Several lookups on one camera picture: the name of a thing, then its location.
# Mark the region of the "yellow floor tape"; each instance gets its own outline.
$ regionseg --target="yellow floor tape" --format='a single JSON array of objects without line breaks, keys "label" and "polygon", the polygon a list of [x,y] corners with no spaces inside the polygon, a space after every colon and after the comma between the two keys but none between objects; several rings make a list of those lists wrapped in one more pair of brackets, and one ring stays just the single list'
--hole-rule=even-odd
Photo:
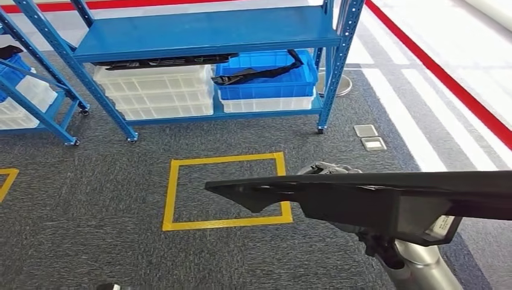
[{"label": "yellow floor tape", "polygon": [[199,159],[171,160],[171,172],[169,176],[169,185],[167,188],[167,199],[165,201],[164,223],[162,225],[162,230],[196,230],[201,228],[241,227],[248,225],[271,225],[293,222],[292,208],[290,206],[290,202],[287,201],[281,202],[281,216],[221,219],[216,221],[200,222],[173,222],[174,202],[176,200],[176,187],[178,184],[178,173],[180,166],[266,159],[275,159],[277,175],[286,174],[284,166],[284,154],[282,152]]},{"label": "yellow floor tape", "polygon": [[0,202],[4,201],[7,191],[9,191],[11,185],[13,185],[13,182],[16,179],[16,176],[18,175],[18,172],[19,170],[15,168],[0,169],[0,175],[8,174],[4,184],[0,185]]}]

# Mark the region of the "white floor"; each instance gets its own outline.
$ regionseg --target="white floor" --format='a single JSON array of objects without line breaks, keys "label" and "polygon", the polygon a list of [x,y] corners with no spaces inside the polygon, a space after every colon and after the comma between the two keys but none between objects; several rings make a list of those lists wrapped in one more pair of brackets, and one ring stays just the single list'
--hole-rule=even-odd
[{"label": "white floor", "polygon": [[463,0],[374,0],[512,129],[512,32]]}]

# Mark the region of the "white floor stripe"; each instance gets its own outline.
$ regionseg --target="white floor stripe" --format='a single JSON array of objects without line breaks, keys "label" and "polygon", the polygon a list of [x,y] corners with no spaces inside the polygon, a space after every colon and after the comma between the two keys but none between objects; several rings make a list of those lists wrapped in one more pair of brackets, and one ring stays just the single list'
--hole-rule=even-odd
[{"label": "white floor stripe", "polygon": [[455,115],[450,112],[450,109],[448,109],[420,73],[416,69],[403,69],[402,72],[421,95],[437,119],[448,130],[448,133],[459,144],[473,165],[481,171],[497,170],[491,159],[489,159],[478,143],[457,120]]},{"label": "white floor stripe", "polygon": [[389,54],[394,63],[399,65],[408,65],[409,61],[407,58],[381,28],[382,24],[377,23],[373,17],[373,14],[370,14],[367,8],[364,8],[361,13],[360,21],[364,24],[364,26],[368,27],[375,38],[379,41],[379,44],[382,46],[382,48],[384,48],[384,50],[386,50],[386,52]]},{"label": "white floor stripe", "polygon": [[348,52],[347,63],[374,63],[370,54],[357,36],[352,40],[352,45]]},{"label": "white floor stripe", "polygon": [[489,73],[495,81],[504,87],[505,93],[512,98],[512,69],[491,69]]},{"label": "white floor stripe", "polygon": [[512,124],[512,97],[507,95],[483,69],[460,69],[459,74],[504,121]]},{"label": "white floor stripe", "polygon": [[426,172],[446,171],[443,162],[382,72],[374,68],[362,71],[421,170]]},{"label": "white floor stripe", "polygon": [[484,137],[484,139],[496,151],[498,156],[501,157],[503,162],[512,169],[512,151],[503,142],[498,139],[483,123],[480,121],[470,110],[452,92],[450,92],[433,74],[428,72],[432,80],[443,90],[446,97],[457,107],[459,111],[466,117],[466,119],[475,127],[475,129]]}]

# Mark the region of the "white plastic crate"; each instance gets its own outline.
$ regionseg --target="white plastic crate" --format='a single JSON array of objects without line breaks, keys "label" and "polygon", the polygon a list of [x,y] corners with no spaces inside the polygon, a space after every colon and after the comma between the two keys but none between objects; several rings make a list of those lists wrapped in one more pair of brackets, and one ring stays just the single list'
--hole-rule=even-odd
[{"label": "white plastic crate", "polygon": [[176,66],[107,71],[97,66],[94,80],[105,89],[105,94],[140,94],[148,92],[175,92],[203,89],[210,82],[211,65]]},{"label": "white plastic crate", "polygon": [[224,105],[224,112],[226,113],[293,111],[311,109],[315,96],[316,90],[313,90],[311,97],[252,98],[246,100],[222,100],[221,98],[220,101]]},{"label": "white plastic crate", "polygon": [[[24,77],[16,89],[43,112],[57,97],[57,93],[50,88],[49,84],[31,76]],[[34,128],[37,125],[39,120],[11,98],[0,103],[0,129]]]},{"label": "white plastic crate", "polygon": [[146,92],[140,94],[114,94],[107,95],[117,109],[135,107],[159,107],[194,105],[210,102],[213,96],[214,85],[208,79],[199,89],[184,89],[181,91]]},{"label": "white plastic crate", "polygon": [[180,106],[125,108],[119,109],[119,112],[124,115],[126,120],[202,116],[213,114],[213,102]]}]

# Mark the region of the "silver metal cylinder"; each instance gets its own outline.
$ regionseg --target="silver metal cylinder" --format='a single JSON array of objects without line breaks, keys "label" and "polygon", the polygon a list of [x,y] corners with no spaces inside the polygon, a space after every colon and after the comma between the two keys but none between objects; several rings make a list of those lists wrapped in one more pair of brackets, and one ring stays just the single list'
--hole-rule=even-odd
[{"label": "silver metal cylinder", "polygon": [[401,240],[396,240],[395,245],[404,268],[390,269],[378,260],[398,290],[462,290],[437,246],[424,247]]}]

